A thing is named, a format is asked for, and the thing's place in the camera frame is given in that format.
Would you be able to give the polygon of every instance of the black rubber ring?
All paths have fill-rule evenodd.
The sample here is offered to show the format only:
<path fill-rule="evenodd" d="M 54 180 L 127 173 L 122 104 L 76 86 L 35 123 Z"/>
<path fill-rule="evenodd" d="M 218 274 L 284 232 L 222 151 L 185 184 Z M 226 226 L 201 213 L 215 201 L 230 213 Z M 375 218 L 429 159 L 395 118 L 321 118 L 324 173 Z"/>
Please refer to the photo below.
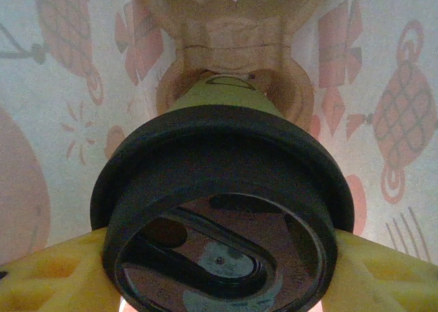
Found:
<path fill-rule="evenodd" d="M 324 255 L 322 280 L 286 311 L 304 311 L 321 299 L 337 258 L 334 227 L 352 231 L 354 222 L 350 190 L 337 164 L 309 134 L 282 118 L 206 105 L 164 114 L 134 131 L 93 191 L 92 227 L 108 225 L 103 265 L 131 305 L 144 308 L 118 267 L 130 239 L 170 208 L 228 193 L 273 202 L 313 233 Z"/>

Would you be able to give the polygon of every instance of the orange lantern pattern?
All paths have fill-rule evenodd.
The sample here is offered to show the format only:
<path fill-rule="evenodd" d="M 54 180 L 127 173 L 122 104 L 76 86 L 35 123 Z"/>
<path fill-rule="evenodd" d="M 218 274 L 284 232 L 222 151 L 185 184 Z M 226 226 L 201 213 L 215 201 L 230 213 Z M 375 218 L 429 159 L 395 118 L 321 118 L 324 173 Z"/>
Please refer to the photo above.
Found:
<path fill-rule="evenodd" d="M 417 43 L 405 41 L 409 32 Z M 415 161 L 426 148 L 437 128 L 437 108 L 427 79 L 415 65 L 424 42 L 421 23 L 410 21 L 398 42 L 398 68 L 389 80 L 374 114 L 349 115 L 347 138 L 358 126 L 367 122 L 373 126 L 374 136 L 385 165 L 381 189 L 386 201 L 396 204 L 404 194 L 404 169 Z"/>
<path fill-rule="evenodd" d="M 101 105 L 103 86 L 92 61 L 87 0 L 36 0 L 36 9 L 51 55 L 72 74 L 85 78 L 91 99 Z"/>

